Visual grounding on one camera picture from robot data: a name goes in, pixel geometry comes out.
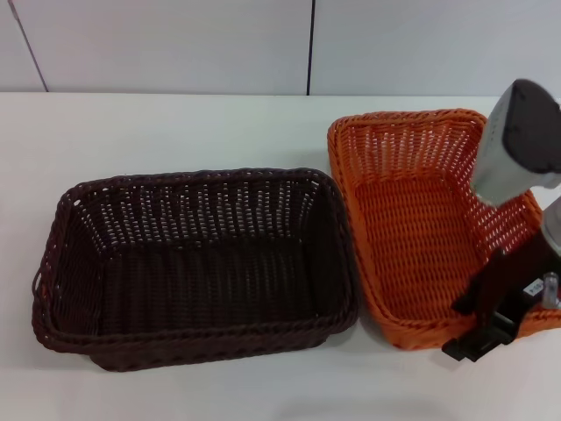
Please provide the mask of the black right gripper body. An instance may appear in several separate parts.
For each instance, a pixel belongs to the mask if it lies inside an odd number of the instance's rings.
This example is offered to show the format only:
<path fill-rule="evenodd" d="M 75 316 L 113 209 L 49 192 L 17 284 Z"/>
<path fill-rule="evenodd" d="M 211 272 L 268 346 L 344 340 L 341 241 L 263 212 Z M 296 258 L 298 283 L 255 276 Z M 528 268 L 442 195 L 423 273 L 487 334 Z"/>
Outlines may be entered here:
<path fill-rule="evenodd" d="M 541 306 L 548 273 L 561 275 L 561 257 L 542 232 L 502 254 L 497 263 L 498 303 L 494 306 L 494 329 L 502 345 L 512 343 L 527 314 Z"/>

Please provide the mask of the orange wicker basket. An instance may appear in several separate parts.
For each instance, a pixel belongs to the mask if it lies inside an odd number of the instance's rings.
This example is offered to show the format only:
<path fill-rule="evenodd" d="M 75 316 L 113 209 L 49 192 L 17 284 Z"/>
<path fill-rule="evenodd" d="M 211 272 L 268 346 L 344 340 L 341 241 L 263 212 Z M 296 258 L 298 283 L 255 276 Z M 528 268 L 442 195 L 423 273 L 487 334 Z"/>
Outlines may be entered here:
<path fill-rule="evenodd" d="M 541 223 L 531 193 L 498 208 L 472 193 L 485 124 L 465 109 L 382 111 L 328 130 L 366 307 L 400 349 L 438 348 L 472 328 L 453 301 L 494 250 L 517 248 Z"/>

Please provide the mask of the dark brown wicker basket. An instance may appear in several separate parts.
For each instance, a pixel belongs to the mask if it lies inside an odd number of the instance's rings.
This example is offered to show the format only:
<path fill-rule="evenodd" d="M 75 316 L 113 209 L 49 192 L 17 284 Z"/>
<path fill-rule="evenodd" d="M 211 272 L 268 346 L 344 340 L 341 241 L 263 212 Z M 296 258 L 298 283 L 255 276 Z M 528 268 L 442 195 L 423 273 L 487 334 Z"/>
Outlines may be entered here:
<path fill-rule="evenodd" d="M 123 175 L 60 198 L 32 329 L 112 372 L 298 351 L 356 322 L 358 283 L 321 171 Z"/>

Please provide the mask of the dark vertical wall strip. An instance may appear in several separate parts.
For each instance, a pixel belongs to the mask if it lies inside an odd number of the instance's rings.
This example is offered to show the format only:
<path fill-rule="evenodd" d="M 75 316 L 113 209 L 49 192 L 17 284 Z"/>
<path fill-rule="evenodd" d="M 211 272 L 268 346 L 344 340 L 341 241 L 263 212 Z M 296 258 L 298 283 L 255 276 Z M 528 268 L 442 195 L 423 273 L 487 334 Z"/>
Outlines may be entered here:
<path fill-rule="evenodd" d="M 316 26 L 316 0 L 310 0 L 309 47 L 306 76 L 306 96 L 310 96 L 313 69 L 314 37 Z"/>

